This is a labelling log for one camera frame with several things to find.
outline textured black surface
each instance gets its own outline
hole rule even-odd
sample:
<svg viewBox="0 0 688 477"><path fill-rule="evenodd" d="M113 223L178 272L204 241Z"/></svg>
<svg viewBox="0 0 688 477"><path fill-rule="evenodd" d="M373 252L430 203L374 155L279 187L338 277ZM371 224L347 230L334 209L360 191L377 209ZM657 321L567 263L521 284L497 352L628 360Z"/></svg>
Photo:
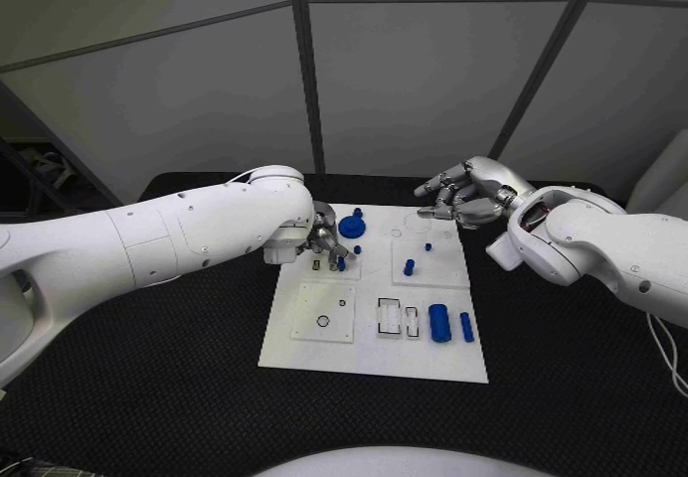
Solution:
<svg viewBox="0 0 688 477"><path fill-rule="evenodd" d="M146 197L227 174L168 174ZM417 179L309 177L328 202L419 206ZM259 368L279 267L251 253L83 316L0 402L0 447L109 475L247 475L374 444L458 449L566 476L687 475L688 402L641 312L462 232L489 385ZM688 335L671 327L681 348Z"/></svg>

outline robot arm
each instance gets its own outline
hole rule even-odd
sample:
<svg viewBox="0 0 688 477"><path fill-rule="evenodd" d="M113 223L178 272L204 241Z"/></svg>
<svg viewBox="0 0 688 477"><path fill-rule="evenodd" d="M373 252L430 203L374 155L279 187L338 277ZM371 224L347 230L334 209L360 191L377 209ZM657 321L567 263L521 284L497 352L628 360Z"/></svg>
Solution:
<svg viewBox="0 0 688 477"><path fill-rule="evenodd" d="M77 317L113 297L259 248L293 262L324 242L347 255L315 210L303 175L261 168L228 182L148 202L35 224L0 226L0 387ZM16 273L29 278L22 290Z"/></svg>
<svg viewBox="0 0 688 477"><path fill-rule="evenodd" d="M485 157L437 175L416 195L437 189L437 204L419 211L420 217L456 220L468 229L510 219L508 230L486 250L507 270L525 262L563 286L589 274L624 303L688 327L686 221L628 215L611 199L576 188L536 190Z"/></svg>

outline white board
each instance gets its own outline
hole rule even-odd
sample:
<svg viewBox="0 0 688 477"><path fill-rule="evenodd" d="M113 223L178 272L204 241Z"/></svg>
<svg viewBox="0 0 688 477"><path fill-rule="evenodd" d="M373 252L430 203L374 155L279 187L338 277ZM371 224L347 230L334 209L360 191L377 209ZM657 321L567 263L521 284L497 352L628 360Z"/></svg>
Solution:
<svg viewBox="0 0 688 477"><path fill-rule="evenodd" d="M397 376L443 381L488 383L478 319L471 298L463 246L453 222L423 221L410 207L355 206L332 204L338 219L349 216L355 207L362 208L365 234L357 239L341 238L348 249L361 246L361 255L355 265L347 264L347 271L331 271L328 255L305 252L298 262L283 265L277 283L273 310L270 314L266 340L259 366L298 370L355 373L364 375ZM426 252L424 244L433 249ZM400 256L417 247L417 275L410 283L394 284L393 269L406 258L393 258L393 250ZM321 270L313 270L315 260L321 261ZM439 282L449 287L435 286ZM341 295L349 293L347 307L354 302L352 341L339 336L334 328L319 326L318 320L328 316L331 323L339 320L347 329L348 315L342 318ZM305 306L308 296L321 305ZM406 320L406 308L419 310L420 336L410 339L403 321L403 336L384 339L378 335L378 299L400 300L401 319ZM453 339L436 343L430 337L429 307L445 303ZM472 318L475 342L466 343L459 314L468 312ZM293 334L302 327L316 336L311 338Z"/></svg>

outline blue object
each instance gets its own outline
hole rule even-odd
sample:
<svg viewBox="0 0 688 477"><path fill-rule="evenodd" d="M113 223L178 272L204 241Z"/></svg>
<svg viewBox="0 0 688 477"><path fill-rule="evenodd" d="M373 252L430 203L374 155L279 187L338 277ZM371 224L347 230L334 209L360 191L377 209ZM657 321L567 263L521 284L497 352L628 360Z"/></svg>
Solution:
<svg viewBox="0 0 688 477"><path fill-rule="evenodd" d="M463 339L466 343L474 343L476 340L474 338L474 328L471 327L471 317L465 312L462 313L462 327L463 327Z"/></svg>
<svg viewBox="0 0 688 477"><path fill-rule="evenodd" d="M404 275L411 276L413 275L413 266L416 265L416 262L410 259L406 261L406 266L404 266Z"/></svg>
<svg viewBox="0 0 688 477"><path fill-rule="evenodd" d="M365 232L365 222L361 217L348 216L341 220L341 236L348 239L358 239Z"/></svg>
<svg viewBox="0 0 688 477"><path fill-rule="evenodd" d="M452 341L452 329L449 327L448 305L430 305L430 332L436 343Z"/></svg>

